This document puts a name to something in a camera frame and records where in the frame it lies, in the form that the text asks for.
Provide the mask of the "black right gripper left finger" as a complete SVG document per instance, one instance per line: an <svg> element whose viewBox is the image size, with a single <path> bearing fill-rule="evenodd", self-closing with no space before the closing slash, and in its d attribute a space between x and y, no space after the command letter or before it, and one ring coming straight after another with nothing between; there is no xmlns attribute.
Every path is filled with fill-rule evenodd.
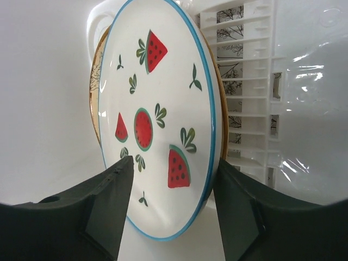
<svg viewBox="0 0 348 261"><path fill-rule="evenodd" d="M38 203L1 205L1 260L117 260L134 177L127 156Z"/></svg>

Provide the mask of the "white watermelon pattern plate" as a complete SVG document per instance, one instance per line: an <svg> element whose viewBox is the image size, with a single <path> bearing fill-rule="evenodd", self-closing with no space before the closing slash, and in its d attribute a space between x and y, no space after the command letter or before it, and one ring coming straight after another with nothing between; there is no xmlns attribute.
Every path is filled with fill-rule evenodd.
<svg viewBox="0 0 348 261"><path fill-rule="evenodd" d="M183 234L212 190L222 142L218 80L208 46L174 1L127 1L101 62L98 123L106 167L132 156L127 210L156 241Z"/></svg>

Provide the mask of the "beige bird pattern plate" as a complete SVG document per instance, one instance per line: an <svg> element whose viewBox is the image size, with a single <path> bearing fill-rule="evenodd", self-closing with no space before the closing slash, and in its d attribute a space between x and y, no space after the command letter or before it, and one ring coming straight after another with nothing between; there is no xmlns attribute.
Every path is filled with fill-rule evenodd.
<svg viewBox="0 0 348 261"><path fill-rule="evenodd" d="M98 98L99 98L99 87L100 87L100 71L101 71L101 62L104 53L104 46L106 39L110 30L110 26L105 30L103 35L100 38L100 41L96 47L94 59L92 62L92 68L90 73L90 83L89 83L89 103L90 103L90 114L92 119L92 124L96 133L96 137L99 145L101 145L100 131L99 131L99 121L98 121ZM226 101L226 94L223 87L220 71L217 65L217 62L214 59L213 52L206 40L204 38L207 47L209 49L210 56L213 61L215 68L215 73L217 77L219 93L220 93L220 102L222 110L222 142L221 142L221 153L220 156L222 159L227 159L228 154L228 142L229 142L229 121L228 121L228 106Z"/></svg>

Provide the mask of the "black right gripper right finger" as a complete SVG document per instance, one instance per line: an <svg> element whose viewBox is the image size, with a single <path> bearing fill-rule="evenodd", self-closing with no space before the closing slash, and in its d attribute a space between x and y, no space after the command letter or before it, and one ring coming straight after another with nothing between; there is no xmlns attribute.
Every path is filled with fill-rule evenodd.
<svg viewBox="0 0 348 261"><path fill-rule="evenodd" d="M298 200L225 160L214 196L226 260L347 260L347 200Z"/></svg>

